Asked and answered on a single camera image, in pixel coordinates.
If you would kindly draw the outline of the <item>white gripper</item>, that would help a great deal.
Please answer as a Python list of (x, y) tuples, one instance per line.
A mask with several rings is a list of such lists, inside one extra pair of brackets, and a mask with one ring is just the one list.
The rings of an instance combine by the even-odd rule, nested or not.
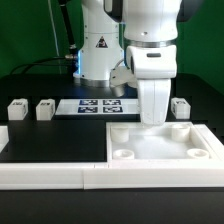
[(141, 122), (162, 125), (167, 116), (171, 79), (176, 76), (176, 46), (126, 49), (126, 63), (137, 79)]

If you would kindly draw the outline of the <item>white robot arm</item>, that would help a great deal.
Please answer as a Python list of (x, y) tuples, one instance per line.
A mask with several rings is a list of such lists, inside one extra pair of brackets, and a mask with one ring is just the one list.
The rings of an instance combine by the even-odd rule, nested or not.
[(84, 45), (74, 79), (88, 86), (137, 89), (141, 122), (165, 122), (176, 76), (177, 24), (204, 0), (81, 0)]

